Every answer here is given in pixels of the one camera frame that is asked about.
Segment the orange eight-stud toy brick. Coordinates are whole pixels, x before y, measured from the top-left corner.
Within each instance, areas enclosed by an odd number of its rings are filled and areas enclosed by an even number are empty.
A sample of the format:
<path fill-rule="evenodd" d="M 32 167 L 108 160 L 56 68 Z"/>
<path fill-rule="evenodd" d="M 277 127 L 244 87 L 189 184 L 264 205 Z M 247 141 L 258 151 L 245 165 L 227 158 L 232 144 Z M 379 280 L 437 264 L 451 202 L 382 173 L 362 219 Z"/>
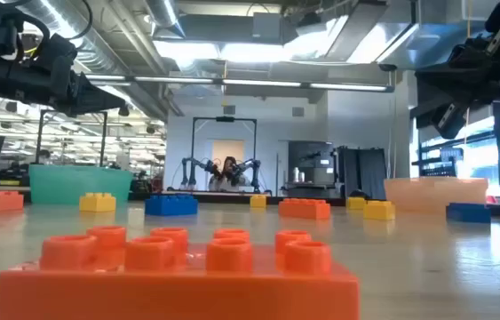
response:
<path fill-rule="evenodd" d="M 360 320 L 360 288 L 304 230 L 264 245 L 241 228 L 196 243 L 185 228 L 104 226 L 2 271 L 0 320 Z"/>
<path fill-rule="evenodd" d="M 330 204 L 319 199 L 285 198 L 278 204 L 278 213 L 285 218 L 328 220 Z"/>

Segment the orange four-stud toy brick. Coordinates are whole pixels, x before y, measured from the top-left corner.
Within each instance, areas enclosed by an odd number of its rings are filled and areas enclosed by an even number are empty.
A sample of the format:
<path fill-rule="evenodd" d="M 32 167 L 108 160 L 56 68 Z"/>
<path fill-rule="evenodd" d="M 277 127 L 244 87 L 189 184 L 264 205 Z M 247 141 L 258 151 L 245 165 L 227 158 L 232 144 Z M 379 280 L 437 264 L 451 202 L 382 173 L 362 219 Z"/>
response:
<path fill-rule="evenodd" d="M 24 196 L 18 191 L 0 191 L 0 212 L 18 211 L 24 206 Z"/>

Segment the silver spiral ceiling duct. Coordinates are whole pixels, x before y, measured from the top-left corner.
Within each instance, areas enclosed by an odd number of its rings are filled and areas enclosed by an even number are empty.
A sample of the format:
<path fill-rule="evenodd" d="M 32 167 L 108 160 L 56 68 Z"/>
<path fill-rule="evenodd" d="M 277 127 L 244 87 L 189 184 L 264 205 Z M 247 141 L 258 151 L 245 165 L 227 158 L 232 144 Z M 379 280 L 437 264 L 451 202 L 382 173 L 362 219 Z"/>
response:
<path fill-rule="evenodd" d="M 88 23 L 87 16 L 79 7 L 72 0 L 29 0 L 20 4 L 18 9 L 38 18 L 52 33 L 68 38 L 83 31 Z M 76 60 L 93 74 L 131 74 L 128 66 L 95 28 L 91 28 L 80 40 L 75 40 L 75 46 L 80 44 L 83 47 Z M 163 96 L 162 89 L 160 85 L 151 90 L 143 84 L 131 84 L 124 86 L 121 92 L 145 115 L 166 122 L 169 114 L 181 116 L 181 112 L 172 100 Z"/>

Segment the blue four-stud toy brick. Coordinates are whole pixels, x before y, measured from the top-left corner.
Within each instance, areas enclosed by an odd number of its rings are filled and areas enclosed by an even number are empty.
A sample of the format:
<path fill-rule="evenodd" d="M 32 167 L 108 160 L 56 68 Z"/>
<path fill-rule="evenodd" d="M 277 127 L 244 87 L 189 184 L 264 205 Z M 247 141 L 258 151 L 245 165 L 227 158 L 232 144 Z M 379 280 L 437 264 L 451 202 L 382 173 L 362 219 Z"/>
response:
<path fill-rule="evenodd" d="M 490 223 L 491 212 L 485 204 L 451 203 L 446 207 L 446 219 L 458 222 Z"/>

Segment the long ceiling light strip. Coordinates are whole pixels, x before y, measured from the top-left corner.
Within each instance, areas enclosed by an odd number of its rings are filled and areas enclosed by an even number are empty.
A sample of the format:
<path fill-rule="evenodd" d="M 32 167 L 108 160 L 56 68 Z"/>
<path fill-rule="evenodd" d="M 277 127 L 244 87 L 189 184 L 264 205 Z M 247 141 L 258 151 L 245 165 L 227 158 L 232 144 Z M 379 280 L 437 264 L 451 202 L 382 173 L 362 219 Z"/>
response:
<path fill-rule="evenodd" d="M 311 83 L 294 81 L 275 80 L 254 80 L 237 78 L 203 78 L 203 77 L 176 77 L 176 76 L 121 76 L 121 75 L 98 75 L 89 74 L 87 78 L 91 82 L 100 83 L 158 83 L 158 84 L 200 84 L 200 85 L 241 85 L 241 86 L 263 86 L 281 87 L 291 89 L 307 90 L 329 90 L 329 91 L 349 91 L 349 92 L 392 92 L 394 85 L 378 84 L 332 84 L 332 83 Z"/>

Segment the silver rectangular ceiling duct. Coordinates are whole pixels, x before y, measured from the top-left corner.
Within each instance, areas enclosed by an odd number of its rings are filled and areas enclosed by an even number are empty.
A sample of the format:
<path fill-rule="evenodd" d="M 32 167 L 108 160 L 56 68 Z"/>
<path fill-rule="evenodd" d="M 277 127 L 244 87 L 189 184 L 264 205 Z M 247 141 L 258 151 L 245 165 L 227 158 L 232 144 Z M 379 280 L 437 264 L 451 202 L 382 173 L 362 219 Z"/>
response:
<path fill-rule="evenodd" d="M 346 64 L 415 70 L 444 61 L 453 47 L 485 35 L 500 0 L 339 0 L 340 16 L 319 50 Z"/>

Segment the blue eight-stud toy brick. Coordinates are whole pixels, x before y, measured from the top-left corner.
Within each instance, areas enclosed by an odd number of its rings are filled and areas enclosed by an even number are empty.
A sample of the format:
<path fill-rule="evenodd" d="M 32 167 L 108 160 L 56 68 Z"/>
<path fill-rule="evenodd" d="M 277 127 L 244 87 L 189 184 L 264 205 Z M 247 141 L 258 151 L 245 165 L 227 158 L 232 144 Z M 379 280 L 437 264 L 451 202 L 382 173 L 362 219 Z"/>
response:
<path fill-rule="evenodd" d="M 145 201 L 144 213 L 151 216 L 195 215 L 198 201 L 191 195 L 151 196 Z"/>

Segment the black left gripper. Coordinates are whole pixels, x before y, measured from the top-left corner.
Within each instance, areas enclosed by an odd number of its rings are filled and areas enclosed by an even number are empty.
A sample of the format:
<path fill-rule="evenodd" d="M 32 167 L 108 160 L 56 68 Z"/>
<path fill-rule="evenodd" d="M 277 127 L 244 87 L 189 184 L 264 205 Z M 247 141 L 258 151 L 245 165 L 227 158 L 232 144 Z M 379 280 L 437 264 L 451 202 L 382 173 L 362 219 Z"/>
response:
<path fill-rule="evenodd" d="M 67 116 L 99 113 L 123 106 L 123 99 L 101 90 L 84 73 L 72 70 L 74 61 L 57 58 L 52 64 L 31 60 L 31 102 L 51 106 Z"/>

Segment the black gantry frame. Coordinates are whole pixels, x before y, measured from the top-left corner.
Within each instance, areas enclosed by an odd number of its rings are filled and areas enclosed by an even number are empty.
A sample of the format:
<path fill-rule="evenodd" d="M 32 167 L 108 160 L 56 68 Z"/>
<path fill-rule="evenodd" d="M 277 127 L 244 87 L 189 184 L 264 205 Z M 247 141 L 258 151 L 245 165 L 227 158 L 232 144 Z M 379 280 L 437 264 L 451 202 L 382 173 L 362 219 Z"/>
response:
<path fill-rule="evenodd" d="M 193 122 L 192 122 L 192 133 L 191 133 L 191 155 L 190 157 L 194 158 L 194 140 L 195 140 L 195 130 L 197 129 L 196 127 L 196 122 L 198 120 L 210 120 L 210 121 L 216 121 L 216 122 L 221 122 L 221 123 L 233 123 L 236 121 L 239 122 L 252 122 L 254 125 L 253 129 L 253 157 L 251 159 L 256 159 L 256 151 L 257 151 L 257 128 L 258 128 L 258 120 L 255 118 L 236 118 L 232 116 L 217 116 L 217 117 L 194 117 Z"/>
<path fill-rule="evenodd" d="M 38 122 L 38 131 L 37 131 L 37 140 L 36 140 L 36 158 L 35 158 L 35 164 L 40 164 L 40 157 L 41 157 L 41 145 L 42 145 L 42 137 L 43 137 L 43 130 L 45 127 L 45 115 L 47 113 L 59 113 L 60 111 L 54 111 L 52 109 L 42 109 L 40 111 L 40 118 Z M 66 114 L 68 117 L 76 118 L 79 115 L 84 115 L 86 112 L 83 113 L 77 113 L 75 111 L 68 111 Z M 106 147 L 106 139 L 107 139 L 107 111 L 92 111 L 93 114 L 100 114 L 103 115 L 103 120 L 100 122 L 102 126 L 102 135 L 101 135 L 101 141 L 100 141 L 100 152 L 99 152 L 99 167 L 104 166 L 104 156 L 105 156 L 105 147 Z"/>

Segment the beige door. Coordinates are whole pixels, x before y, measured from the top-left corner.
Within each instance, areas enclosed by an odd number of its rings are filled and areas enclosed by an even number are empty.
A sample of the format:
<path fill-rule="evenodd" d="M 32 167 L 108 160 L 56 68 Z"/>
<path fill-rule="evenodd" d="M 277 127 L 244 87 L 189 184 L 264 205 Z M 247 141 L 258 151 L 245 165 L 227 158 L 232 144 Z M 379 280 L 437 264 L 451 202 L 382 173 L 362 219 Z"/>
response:
<path fill-rule="evenodd" d="M 244 156 L 244 141 L 243 140 L 214 140 L 212 142 L 211 160 L 221 171 L 224 161 L 227 156 L 235 158 L 236 163 L 242 160 Z"/>

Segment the yellow bricks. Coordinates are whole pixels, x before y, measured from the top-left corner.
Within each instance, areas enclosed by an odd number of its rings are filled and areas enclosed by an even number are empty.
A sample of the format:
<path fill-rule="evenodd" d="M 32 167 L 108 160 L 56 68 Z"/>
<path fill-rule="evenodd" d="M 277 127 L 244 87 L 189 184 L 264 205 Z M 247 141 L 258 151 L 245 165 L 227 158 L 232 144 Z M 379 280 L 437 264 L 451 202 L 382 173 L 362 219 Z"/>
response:
<path fill-rule="evenodd" d="M 114 212 L 116 199 L 109 193 L 86 193 L 79 199 L 81 212 Z"/>

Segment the orange translucent plastic bin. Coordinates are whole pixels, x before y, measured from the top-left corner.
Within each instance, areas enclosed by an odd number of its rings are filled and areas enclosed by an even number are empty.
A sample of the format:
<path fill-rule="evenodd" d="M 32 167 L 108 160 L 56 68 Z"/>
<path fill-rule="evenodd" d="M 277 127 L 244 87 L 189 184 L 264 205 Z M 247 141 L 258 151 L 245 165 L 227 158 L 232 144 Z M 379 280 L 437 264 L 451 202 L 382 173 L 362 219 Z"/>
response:
<path fill-rule="evenodd" d="M 443 214 L 451 203 L 485 204 L 488 180 L 457 177 L 397 178 L 384 181 L 385 196 L 399 212 Z"/>

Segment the grey ceiling junction box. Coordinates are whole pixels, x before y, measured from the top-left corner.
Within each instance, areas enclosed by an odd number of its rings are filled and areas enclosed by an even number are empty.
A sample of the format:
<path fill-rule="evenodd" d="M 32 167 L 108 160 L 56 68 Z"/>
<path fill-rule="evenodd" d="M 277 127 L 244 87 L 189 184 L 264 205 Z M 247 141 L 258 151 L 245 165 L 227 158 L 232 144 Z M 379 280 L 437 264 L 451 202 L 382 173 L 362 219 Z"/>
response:
<path fill-rule="evenodd" d="M 252 37 L 264 41 L 277 41 L 282 34 L 282 16 L 279 13 L 254 12 Z"/>

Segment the teal plastic bin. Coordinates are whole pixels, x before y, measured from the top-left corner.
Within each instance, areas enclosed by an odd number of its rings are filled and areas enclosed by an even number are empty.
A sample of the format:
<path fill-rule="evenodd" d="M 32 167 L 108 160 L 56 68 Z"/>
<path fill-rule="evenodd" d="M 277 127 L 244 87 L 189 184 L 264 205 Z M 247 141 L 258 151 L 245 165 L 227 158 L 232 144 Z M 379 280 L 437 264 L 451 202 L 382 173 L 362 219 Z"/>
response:
<path fill-rule="evenodd" d="M 31 164 L 28 168 L 33 204 L 76 205 L 86 193 L 108 193 L 116 204 L 129 198 L 129 171 L 95 166 Z"/>

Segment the yellow four-stud toy brick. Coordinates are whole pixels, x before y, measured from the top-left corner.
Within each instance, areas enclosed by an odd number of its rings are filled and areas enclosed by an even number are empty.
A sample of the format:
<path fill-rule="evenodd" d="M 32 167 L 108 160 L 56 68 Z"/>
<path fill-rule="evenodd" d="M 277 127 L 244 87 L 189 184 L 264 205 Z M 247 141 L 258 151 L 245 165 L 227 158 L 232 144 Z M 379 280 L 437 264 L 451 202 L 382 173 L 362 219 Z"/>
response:
<path fill-rule="evenodd" d="M 390 201 L 368 201 L 363 208 L 365 220 L 394 220 L 395 205 Z"/>

